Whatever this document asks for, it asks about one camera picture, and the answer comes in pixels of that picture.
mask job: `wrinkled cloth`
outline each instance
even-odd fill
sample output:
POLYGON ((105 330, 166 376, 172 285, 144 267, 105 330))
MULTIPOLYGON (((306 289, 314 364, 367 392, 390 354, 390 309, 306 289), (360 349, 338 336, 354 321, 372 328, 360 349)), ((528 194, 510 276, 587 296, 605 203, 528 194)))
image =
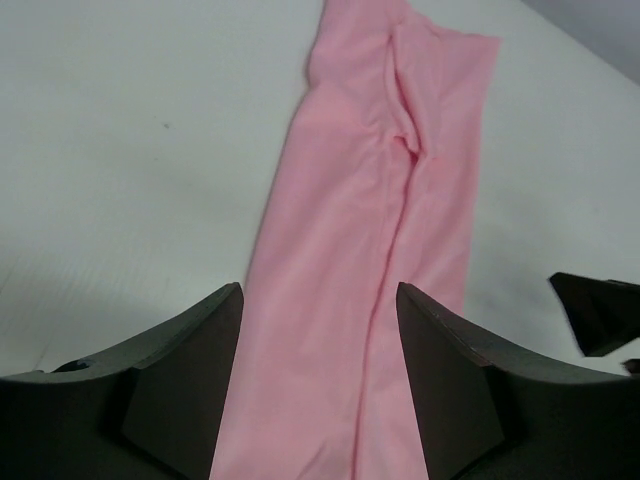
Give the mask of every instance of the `wrinkled cloth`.
POLYGON ((395 294, 409 282, 461 311, 498 45, 404 0, 326 1, 211 478, 427 478, 395 294))

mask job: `white table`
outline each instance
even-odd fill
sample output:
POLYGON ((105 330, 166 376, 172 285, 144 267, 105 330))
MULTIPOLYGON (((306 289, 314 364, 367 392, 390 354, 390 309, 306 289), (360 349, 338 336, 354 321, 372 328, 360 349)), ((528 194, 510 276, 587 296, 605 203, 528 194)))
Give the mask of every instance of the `white table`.
MULTIPOLYGON (((467 316, 579 362, 545 279, 640 283, 640 87, 515 0, 414 0, 505 42, 467 316)), ((321 0, 0 2, 0 374, 241 280, 321 0)), ((619 358, 582 360, 620 371, 619 358)))

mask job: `folded fabric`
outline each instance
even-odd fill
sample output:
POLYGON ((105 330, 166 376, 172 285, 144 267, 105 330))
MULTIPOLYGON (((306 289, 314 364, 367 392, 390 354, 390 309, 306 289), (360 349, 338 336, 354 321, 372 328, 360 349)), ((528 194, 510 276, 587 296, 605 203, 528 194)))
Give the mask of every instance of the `folded fabric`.
POLYGON ((427 478, 395 293, 410 282, 461 310, 498 43, 404 0, 326 1, 211 478, 427 478))

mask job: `pink cloth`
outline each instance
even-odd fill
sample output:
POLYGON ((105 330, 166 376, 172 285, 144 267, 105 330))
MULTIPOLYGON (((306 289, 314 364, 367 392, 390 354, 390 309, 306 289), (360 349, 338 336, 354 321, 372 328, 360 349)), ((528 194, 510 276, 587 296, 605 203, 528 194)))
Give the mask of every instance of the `pink cloth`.
POLYGON ((404 0, 327 0, 247 279, 211 478, 427 478, 395 293, 410 282, 462 307, 497 51, 404 0))

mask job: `black object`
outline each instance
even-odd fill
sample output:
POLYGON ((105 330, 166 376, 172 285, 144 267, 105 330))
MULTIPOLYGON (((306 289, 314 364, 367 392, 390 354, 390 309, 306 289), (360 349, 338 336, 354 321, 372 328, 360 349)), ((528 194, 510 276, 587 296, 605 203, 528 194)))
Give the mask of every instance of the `black object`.
POLYGON ((567 273, 549 281, 585 356, 602 357, 640 337, 640 286, 567 273))
POLYGON ((242 304, 227 285, 53 373, 0 378, 0 479, 208 480, 242 304))
POLYGON ((521 348, 397 294, 430 480, 638 480, 640 380, 521 348))

